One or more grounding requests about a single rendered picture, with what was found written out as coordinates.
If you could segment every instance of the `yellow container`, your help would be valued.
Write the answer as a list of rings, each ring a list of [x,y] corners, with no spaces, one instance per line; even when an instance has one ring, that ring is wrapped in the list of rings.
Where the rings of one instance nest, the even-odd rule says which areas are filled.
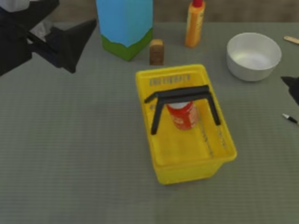
[[[215,96],[206,69],[202,65],[140,71],[136,74],[138,95],[146,127],[152,163],[161,184],[172,184],[209,178],[224,162],[236,158],[237,152]],[[158,131],[151,135],[151,125],[157,99],[150,104],[144,100],[156,91],[208,85],[221,121],[214,122],[206,99],[197,100],[199,123],[187,131],[173,124],[164,107]]]

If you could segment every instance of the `wall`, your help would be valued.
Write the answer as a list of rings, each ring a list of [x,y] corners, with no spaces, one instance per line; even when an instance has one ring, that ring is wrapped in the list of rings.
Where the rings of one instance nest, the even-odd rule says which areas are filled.
[[[154,0],[155,21],[185,21],[191,0]],[[299,22],[299,0],[206,0],[206,21]],[[96,17],[95,0],[60,0],[55,21]]]

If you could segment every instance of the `orange bottle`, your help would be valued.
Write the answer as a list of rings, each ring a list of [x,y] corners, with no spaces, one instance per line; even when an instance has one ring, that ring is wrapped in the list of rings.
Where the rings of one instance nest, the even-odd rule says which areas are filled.
[[[203,0],[193,0],[189,6],[185,45],[194,48],[200,41],[202,22],[206,4]]]

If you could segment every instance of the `black plastic object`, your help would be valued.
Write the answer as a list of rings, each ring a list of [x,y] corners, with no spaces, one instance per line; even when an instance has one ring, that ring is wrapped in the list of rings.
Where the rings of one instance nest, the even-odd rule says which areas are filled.
[[[76,72],[82,51],[96,27],[96,20],[69,30],[53,28],[46,42],[30,30],[47,17],[59,0],[33,1],[28,9],[9,13],[0,7],[0,76],[32,58],[36,52],[57,68]]]
[[[283,82],[290,88],[289,93],[299,105],[299,78],[281,77]]]
[[[157,91],[151,94],[149,97],[147,97],[144,102],[149,103],[154,98],[157,98],[158,101],[157,101],[154,119],[151,127],[152,135],[155,135],[158,131],[162,110],[165,104],[183,103],[183,102],[191,102],[199,99],[207,99],[211,108],[211,112],[215,124],[217,126],[221,124],[208,85],[178,88],[178,89],[166,90],[166,91]]]

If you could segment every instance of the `gray table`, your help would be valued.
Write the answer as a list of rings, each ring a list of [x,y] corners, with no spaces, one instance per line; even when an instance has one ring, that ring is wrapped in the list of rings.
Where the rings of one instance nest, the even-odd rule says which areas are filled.
[[[299,107],[280,76],[299,75],[293,23],[210,23],[184,47],[185,24],[155,26],[166,66],[206,66],[238,157],[211,179],[162,186],[150,153],[132,62],[105,52],[96,30],[74,75],[35,56],[0,79],[1,224],[297,224]],[[228,40],[259,32],[280,45],[270,78],[246,83],[227,70]]]

